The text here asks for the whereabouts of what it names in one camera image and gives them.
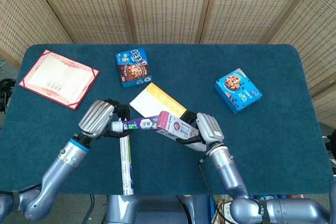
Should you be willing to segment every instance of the woven room divider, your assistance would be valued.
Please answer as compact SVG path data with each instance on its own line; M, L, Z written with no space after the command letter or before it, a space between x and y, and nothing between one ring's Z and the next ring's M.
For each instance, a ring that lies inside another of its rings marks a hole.
M133 42L125 0L47 0L75 43Z
M17 69L33 44L72 43L45 0L0 0L0 56Z
M271 42L298 49L319 121L336 127L335 0L302 0Z

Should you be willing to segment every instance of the envelope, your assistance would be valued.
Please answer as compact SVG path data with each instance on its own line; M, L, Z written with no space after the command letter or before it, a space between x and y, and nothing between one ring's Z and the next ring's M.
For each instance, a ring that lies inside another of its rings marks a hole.
M19 86L75 110L99 70L45 50Z
M141 91L130 105L145 118L159 115L163 110L180 118L187 110L153 82Z

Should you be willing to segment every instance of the toothpaste tube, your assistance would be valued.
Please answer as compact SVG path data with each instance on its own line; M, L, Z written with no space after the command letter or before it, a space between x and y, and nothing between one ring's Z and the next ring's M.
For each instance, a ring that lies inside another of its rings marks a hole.
M176 140L177 138L186 140L190 137L199 135L199 131L197 129L167 111L161 111L160 115L151 116L149 118L138 118L124 122L112 122L111 129L116 132L136 129L152 129L173 140ZM186 146L196 151L206 151L206 145L203 143L186 144Z
M132 161L131 161L131 144L129 135L120 138L120 158L121 158L123 194L133 195L134 184L133 184Z
M116 121L111 123L111 129L116 132L124 132L127 130L156 130L157 120L159 116L151 116L149 118L138 118L129 121Z

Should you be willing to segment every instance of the red certificate folder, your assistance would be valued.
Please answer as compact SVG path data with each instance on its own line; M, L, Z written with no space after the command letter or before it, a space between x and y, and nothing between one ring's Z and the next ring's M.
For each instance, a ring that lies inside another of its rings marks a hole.
M19 86L75 110L99 71L45 50Z

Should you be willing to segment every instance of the black cable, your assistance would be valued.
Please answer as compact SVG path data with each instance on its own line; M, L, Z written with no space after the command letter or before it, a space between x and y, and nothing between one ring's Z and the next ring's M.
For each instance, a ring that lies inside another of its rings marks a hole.
M41 185L42 185L42 184L38 184L38 185L35 185L35 186L30 186L30 187L28 187L28 188L26 188L26 189L23 189L23 190L19 191L19 194L23 194L23 193L25 193L26 191L29 191L29 190L34 189L34 188L36 188L36 187L39 187L39 186L41 186ZM11 195L12 192L11 192L11 191L0 191L0 194Z
M26 189L23 189L23 190L19 191L19 194L23 194L23 193L25 193L26 191L32 190L32 189L34 189L34 188L36 188L36 187L39 187L39 186L41 186L41 185L42 185L42 184L38 184L38 185L35 185L35 186L30 186L30 187L28 187L28 188L26 188Z
M104 224L104 222L105 222L105 218L106 218L106 214L104 215L104 218L103 218L103 220L101 221L100 224Z
M190 212L187 208L187 206L185 205L185 203L183 203L180 198L176 195L177 199L179 200L179 202L181 203L182 207L183 207L183 210L185 212L185 215L187 215L187 220L188 220L188 224L192 224L192 221L191 221L191 216L190 216Z
M87 213L86 213L86 215L85 215L85 217L82 221L82 224L85 224L88 221L88 219L90 217L90 214L92 213L92 210L94 208L94 203L95 203L95 196L90 194L90 200L91 200L91 206L90 206L89 210L87 211Z
M206 185L206 187L207 187L207 189L208 189L208 191L209 191L209 193L210 193L210 197L211 197L212 201L214 202L216 211L218 212L219 216L221 216L221 217L225 220L225 222L227 222L227 223L229 223L229 224L234 224L233 222L231 222L231 221L229 221L228 219L226 219L226 218L224 217L224 215L222 215L222 213L221 213L220 210L218 209L217 204L216 204L215 199L214 199L214 196L213 196L213 194L212 194L212 192L211 192L211 190L210 190L210 187L209 187L208 182L206 181L206 178L205 178L205 175L204 175L204 172L203 172L203 169L202 169L202 166L201 166L200 163L198 163L198 167L199 167L199 170L200 170L201 173L202 173L202 176L203 176L205 185Z

